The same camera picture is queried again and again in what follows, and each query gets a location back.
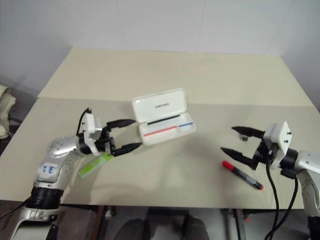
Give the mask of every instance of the beige tabletop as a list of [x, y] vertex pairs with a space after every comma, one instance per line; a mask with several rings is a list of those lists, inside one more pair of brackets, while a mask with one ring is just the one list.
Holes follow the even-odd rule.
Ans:
[[[278, 56], [73, 49], [1, 156], [0, 199], [22, 201], [30, 194], [47, 145], [74, 135], [85, 108], [103, 122], [134, 119], [133, 97], [178, 87], [186, 91], [197, 131], [141, 146], [84, 179], [74, 174], [64, 203], [272, 209], [265, 166], [253, 171], [220, 150], [223, 146], [252, 157], [259, 144], [254, 138], [241, 141], [231, 127], [264, 130], [286, 120], [291, 148], [319, 151], [320, 115]], [[140, 141], [137, 124], [112, 132], [118, 146]], [[75, 172], [92, 159], [79, 161]], [[223, 160], [257, 179], [264, 190], [224, 169]], [[287, 208], [294, 183], [279, 169], [272, 175], [280, 207]], [[303, 207], [300, 190], [293, 207]]]
[[[54, 138], [72, 136], [79, 115], [86, 107], [103, 122], [133, 118], [129, 102], [40, 98], [13, 137], [0, 161], [1, 199], [24, 200], [30, 193], [38, 164]], [[213, 208], [274, 208], [270, 184], [261, 164], [256, 171], [228, 158], [220, 147], [233, 148], [252, 157], [258, 139], [240, 140], [232, 126], [265, 129], [269, 123], [287, 120], [293, 132], [291, 147], [317, 151], [320, 115], [310, 106], [254, 106], [189, 104], [188, 112], [197, 124], [191, 135], [153, 146], [141, 146], [118, 156], [94, 174], [81, 179], [74, 174], [63, 196], [68, 204], [176, 206]], [[136, 124], [113, 131], [116, 145], [139, 141]], [[88, 156], [76, 168], [87, 164]], [[223, 160], [261, 182], [256, 190], [224, 169]], [[293, 181], [272, 175], [281, 208], [287, 208]], [[301, 195], [294, 205], [302, 208]]]
[[279, 56], [73, 48], [39, 97], [131, 101], [184, 88], [190, 104], [313, 106]]

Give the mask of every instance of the white wall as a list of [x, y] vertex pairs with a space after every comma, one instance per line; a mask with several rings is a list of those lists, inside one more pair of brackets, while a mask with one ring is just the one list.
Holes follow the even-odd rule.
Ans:
[[0, 0], [0, 83], [22, 118], [72, 46], [277, 54], [320, 109], [319, 13], [320, 0]]

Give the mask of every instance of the marker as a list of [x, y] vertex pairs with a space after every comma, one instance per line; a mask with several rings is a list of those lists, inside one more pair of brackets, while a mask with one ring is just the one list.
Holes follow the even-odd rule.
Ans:
[[223, 161], [222, 165], [226, 168], [231, 170], [235, 175], [239, 176], [240, 178], [242, 178], [243, 180], [245, 180], [248, 184], [254, 186], [255, 188], [259, 189], [259, 190], [263, 190], [264, 186], [262, 184], [260, 184], [259, 182], [257, 182], [256, 180], [254, 180], [252, 177], [248, 176], [247, 174], [245, 174], [243, 171], [241, 171], [240, 169], [236, 168], [235, 166], [233, 166], [230, 162], [228, 161]]

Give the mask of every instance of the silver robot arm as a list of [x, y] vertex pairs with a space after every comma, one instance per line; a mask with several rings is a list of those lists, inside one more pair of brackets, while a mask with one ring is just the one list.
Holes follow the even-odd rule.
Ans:
[[77, 160], [85, 155], [119, 156], [138, 148], [141, 143], [130, 143], [116, 149], [111, 136], [112, 128], [126, 127], [134, 120], [121, 119], [101, 127], [100, 119], [91, 113], [83, 115], [83, 133], [60, 137], [50, 143], [44, 160], [38, 165], [31, 196], [21, 210], [10, 240], [56, 239], [60, 199], [73, 175]]
[[243, 156], [241, 152], [221, 148], [236, 161], [256, 170], [258, 163], [270, 164], [271, 169], [281, 168], [281, 175], [294, 179], [301, 184], [304, 211], [308, 218], [308, 228], [312, 240], [320, 239], [320, 153], [300, 151], [289, 148], [292, 133], [287, 122], [271, 124], [266, 131], [251, 127], [232, 127], [247, 140], [248, 137], [260, 138], [261, 142], [253, 158]]

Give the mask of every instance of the black wire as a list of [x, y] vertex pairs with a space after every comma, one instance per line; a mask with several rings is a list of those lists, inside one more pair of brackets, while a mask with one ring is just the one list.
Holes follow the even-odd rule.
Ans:
[[270, 236], [265, 236], [264, 240], [272, 240], [272, 238], [274, 237], [274, 231], [273, 229], [275, 229], [277, 223], [278, 223], [278, 218], [279, 218], [279, 199], [278, 199], [278, 194], [277, 194], [277, 189], [276, 189], [276, 186], [275, 186], [275, 183], [271, 177], [271, 174], [270, 174], [270, 161], [268, 161], [265, 165], [265, 171], [266, 171], [266, 175], [269, 179], [269, 182], [271, 184], [271, 187], [272, 187], [272, 191], [273, 191], [273, 195], [274, 195], [274, 200], [275, 200], [275, 215], [274, 215], [274, 220], [273, 220], [273, 225], [272, 225], [272, 229], [271, 229], [271, 234]]
[[16, 206], [15, 208], [11, 209], [10, 211], [6, 212], [5, 214], [0, 216], [0, 219], [5, 218], [6, 216], [9, 216], [11, 214], [13, 214], [16, 210], [18, 210], [19, 208], [23, 207], [27, 201], [29, 200], [29, 198], [27, 198], [26, 200], [24, 200], [22, 203], [20, 203], [18, 206]]
[[83, 113], [81, 114], [75, 135], [78, 135], [78, 134], [79, 134], [79, 130], [80, 130], [80, 126], [81, 126], [81, 121], [82, 121], [82, 118], [84, 117], [85, 113], [89, 113], [89, 114], [90, 114], [90, 113], [91, 113], [91, 109], [90, 109], [90, 108], [87, 108], [87, 109], [84, 110]]
[[287, 219], [287, 217], [289, 216], [289, 213], [294, 205], [294, 202], [296, 200], [296, 196], [297, 196], [297, 192], [298, 192], [298, 179], [297, 177], [294, 178], [294, 190], [293, 190], [293, 195], [289, 204], [289, 207], [287, 208], [285, 214], [283, 215], [281, 221], [275, 226], [275, 228], [273, 228], [265, 237], [268, 238], [271, 236], [271, 234], [273, 235], [275, 233], [275, 231], [277, 231], [281, 225], [285, 222], [285, 220]]

